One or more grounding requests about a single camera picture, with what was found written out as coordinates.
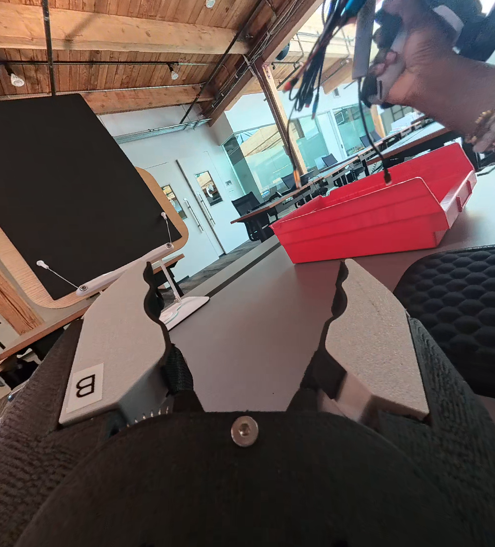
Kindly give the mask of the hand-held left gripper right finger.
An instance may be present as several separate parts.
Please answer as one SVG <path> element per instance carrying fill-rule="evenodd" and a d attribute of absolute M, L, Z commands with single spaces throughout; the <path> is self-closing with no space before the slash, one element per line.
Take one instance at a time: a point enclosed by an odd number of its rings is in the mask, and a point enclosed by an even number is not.
<path fill-rule="evenodd" d="M 421 421 L 429 415 L 408 315 L 354 260 L 340 262 L 313 378 L 318 411 L 365 425 L 380 411 Z"/>

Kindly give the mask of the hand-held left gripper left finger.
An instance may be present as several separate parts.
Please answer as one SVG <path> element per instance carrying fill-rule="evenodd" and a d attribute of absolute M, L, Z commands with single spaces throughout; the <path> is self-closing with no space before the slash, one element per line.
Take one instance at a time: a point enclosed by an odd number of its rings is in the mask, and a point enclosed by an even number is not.
<path fill-rule="evenodd" d="M 171 342 L 160 320 L 150 262 L 137 262 L 86 312 L 59 423 L 71 426 L 108 411 L 127 424 L 156 416 L 169 387 L 162 375 Z"/>

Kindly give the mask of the red plastic bin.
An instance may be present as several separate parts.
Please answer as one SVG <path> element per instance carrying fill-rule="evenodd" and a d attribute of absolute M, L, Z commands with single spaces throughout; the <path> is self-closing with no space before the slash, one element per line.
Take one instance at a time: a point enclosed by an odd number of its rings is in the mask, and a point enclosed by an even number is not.
<path fill-rule="evenodd" d="M 274 222 L 292 263 L 437 247 L 470 199 L 477 177 L 453 142 L 318 196 Z"/>

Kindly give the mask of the person's right hand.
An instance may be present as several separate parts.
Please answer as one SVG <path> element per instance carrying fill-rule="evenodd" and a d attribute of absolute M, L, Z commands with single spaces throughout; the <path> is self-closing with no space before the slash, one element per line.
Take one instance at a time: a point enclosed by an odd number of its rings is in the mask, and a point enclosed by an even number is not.
<path fill-rule="evenodd" d="M 400 17 L 407 32 L 403 51 L 389 51 L 373 68 L 385 74 L 404 65 L 383 102 L 413 107 L 462 135 L 472 132 L 487 104 L 485 65 L 453 52 L 439 18 L 422 1 L 384 1 L 383 10 Z"/>

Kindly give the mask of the white board stand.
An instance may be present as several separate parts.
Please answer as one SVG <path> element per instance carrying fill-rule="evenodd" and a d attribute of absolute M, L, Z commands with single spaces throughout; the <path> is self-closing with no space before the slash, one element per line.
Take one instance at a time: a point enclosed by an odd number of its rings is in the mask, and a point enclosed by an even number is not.
<path fill-rule="evenodd" d="M 122 266 L 121 268 L 118 268 L 111 272 L 95 277 L 94 279 L 80 286 L 73 284 L 72 282 L 67 280 L 65 277 L 61 276 L 60 274 L 52 270 L 43 260 L 38 260 L 36 264 L 39 267 L 52 272 L 57 277 L 65 281 L 67 284 L 70 284 L 71 286 L 73 286 L 76 289 L 75 293 L 77 296 L 88 296 L 97 291 L 101 292 L 106 286 L 108 286 L 109 284 L 113 283 L 115 280 L 120 278 L 122 274 L 128 271 L 131 267 L 133 267 L 134 265 L 137 265 L 137 263 L 149 264 L 149 280 L 154 281 L 153 265 L 157 264 L 160 267 L 161 271 L 164 273 L 170 287 L 172 288 L 172 291 L 175 297 L 174 304 L 164 309 L 161 312 L 161 320 L 167 326 L 168 330 L 172 330 L 175 326 L 180 324 L 188 316 L 193 314 L 195 311 L 199 310 L 201 307 L 203 307 L 203 305 L 207 304 L 210 298 L 207 296 L 204 296 L 204 297 L 180 296 L 178 292 L 178 288 L 175 286 L 174 280 L 171 278 L 169 271 L 163 261 L 164 256 L 166 256 L 169 251 L 175 250 L 175 248 L 173 243 L 171 242 L 171 233 L 169 228 L 168 216 L 165 212 L 162 212 L 161 216 L 164 218 L 166 222 L 166 226 L 168 229 L 169 242 L 150 251 L 149 253 L 142 256 L 136 261 L 128 263 Z"/>

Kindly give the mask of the black honeycomb pouch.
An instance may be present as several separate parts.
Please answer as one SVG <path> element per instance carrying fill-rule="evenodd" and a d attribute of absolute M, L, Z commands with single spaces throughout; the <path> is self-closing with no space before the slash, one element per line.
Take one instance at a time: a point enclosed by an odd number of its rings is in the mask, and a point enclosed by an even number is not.
<path fill-rule="evenodd" d="M 425 256 L 393 293 L 471 389 L 495 399 L 495 245 Z"/>

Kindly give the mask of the wooden rounded panel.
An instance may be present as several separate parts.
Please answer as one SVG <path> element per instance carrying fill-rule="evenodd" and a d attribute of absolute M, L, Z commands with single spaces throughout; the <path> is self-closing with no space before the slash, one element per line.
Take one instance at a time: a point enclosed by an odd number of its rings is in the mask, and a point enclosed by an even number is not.
<path fill-rule="evenodd" d="M 174 251 L 182 249 L 189 238 L 188 228 L 175 211 L 168 198 L 164 194 L 162 188 L 156 182 L 155 178 L 148 173 L 147 170 L 136 167 L 135 168 L 142 177 L 143 181 L 154 195 L 163 209 L 163 212 L 169 216 L 169 224 L 174 224 L 177 231 L 180 233 L 180 237 L 174 240 L 171 244 L 173 248 L 169 248 L 164 257 L 167 257 Z M 87 297 L 91 297 L 96 293 L 105 290 L 116 279 L 111 278 L 110 274 L 106 277 L 106 282 L 97 286 L 91 291 L 82 291 L 80 296 L 76 295 L 75 291 L 71 291 L 66 296 L 54 300 L 48 291 L 44 288 L 39 278 L 35 275 L 32 268 L 27 264 L 23 256 L 12 244 L 10 239 L 6 236 L 5 232 L 0 228 L 0 261 L 5 266 L 6 270 L 10 273 L 16 283 L 20 286 L 21 290 L 25 293 L 26 297 L 34 304 L 47 308 L 47 309 L 63 309 L 73 304 L 81 302 Z"/>

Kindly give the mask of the black board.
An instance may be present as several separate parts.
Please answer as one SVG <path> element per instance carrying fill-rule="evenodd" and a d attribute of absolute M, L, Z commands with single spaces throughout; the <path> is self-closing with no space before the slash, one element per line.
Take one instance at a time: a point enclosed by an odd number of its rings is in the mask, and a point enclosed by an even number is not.
<path fill-rule="evenodd" d="M 179 241 L 162 213 L 80 94 L 0 101 L 0 229 L 51 303 Z"/>

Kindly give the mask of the framed logo sign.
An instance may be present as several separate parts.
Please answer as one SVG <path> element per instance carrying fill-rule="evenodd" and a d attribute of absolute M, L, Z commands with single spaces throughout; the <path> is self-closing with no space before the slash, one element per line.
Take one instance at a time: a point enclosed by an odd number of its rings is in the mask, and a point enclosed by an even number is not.
<path fill-rule="evenodd" d="M 218 187 L 209 171 L 200 172 L 195 175 L 196 181 L 201 188 L 204 199 L 209 206 L 214 206 L 223 201 Z"/>

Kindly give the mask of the black office chair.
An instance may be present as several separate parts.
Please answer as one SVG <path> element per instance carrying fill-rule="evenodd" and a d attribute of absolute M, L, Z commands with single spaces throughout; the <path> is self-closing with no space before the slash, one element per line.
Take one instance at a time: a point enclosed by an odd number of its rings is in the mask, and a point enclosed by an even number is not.
<path fill-rule="evenodd" d="M 240 218 L 250 215 L 261 206 L 261 203 L 252 192 L 232 200 L 231 203 Z M 273 230 L 270 228 L 271 221 L 267 211 L 256 213 L 249 218 L 239 220 L 239 222 L 244 224 L 248 238 L 252 242 L 265 242 L 274 234 Z"/>

